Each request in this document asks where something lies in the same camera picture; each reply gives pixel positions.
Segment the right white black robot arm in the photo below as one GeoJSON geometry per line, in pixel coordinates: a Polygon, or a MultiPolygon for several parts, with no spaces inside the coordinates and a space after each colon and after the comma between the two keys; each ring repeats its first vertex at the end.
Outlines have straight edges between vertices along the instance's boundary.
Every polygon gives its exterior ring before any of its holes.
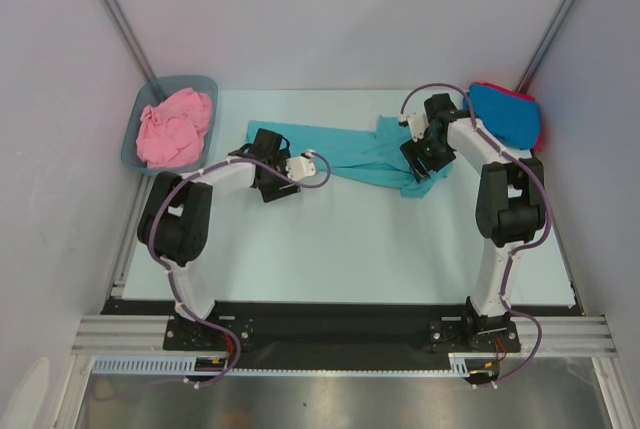
{"type": "Polygon", "coordinates": [[[400,151],[419,182],[458,156],[479,175],[475,221],[485,243],[467,302],[472,318],[461,325],[461,337],[469,348],[484,350],[509,318],[511,277],[522,253],[546,240],[552,221],[542,163],[510,152],[475,114],[469,96],[463,99],[464,109],[447,93],[429,97],[420,113],[409,115],[402,106],[398,123],[410,138],[400,151]]]}

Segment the teal t shirt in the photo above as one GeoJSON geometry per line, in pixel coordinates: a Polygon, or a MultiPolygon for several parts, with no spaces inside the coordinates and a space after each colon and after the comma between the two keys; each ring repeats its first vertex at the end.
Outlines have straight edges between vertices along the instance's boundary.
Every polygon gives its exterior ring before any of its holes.
{"type": "Polygon", "coordinates": [[[409,129],[399,125],[395,117],[378,117],[373,131],[251,120],[247,140],[253,141],[260,129],[284,136],[295,154],[307,149],[319,152],[329,161],[335,176],[397,189],[403,198],[423,198],[452,169],[447,165],[417,181],[400,150],[410,139],[409,129]]]}

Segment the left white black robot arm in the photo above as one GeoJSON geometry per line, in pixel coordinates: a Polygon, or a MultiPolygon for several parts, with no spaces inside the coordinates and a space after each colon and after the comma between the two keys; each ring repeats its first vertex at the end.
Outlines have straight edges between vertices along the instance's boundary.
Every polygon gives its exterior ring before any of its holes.
{"type": "Polygon", "coordinates": [[[137,237],[167,274],[175,311],[189,320],[185,334],[199,348],[214,346],[221,336],[220,323],[209,317],[213,290],[196,264],[207,244],[213,202],[248,189],[265,203],[298,193],[291,158],[284,136],[260,129],[219,163],[189,175],[163,171],[154,179],[137,237]]]}

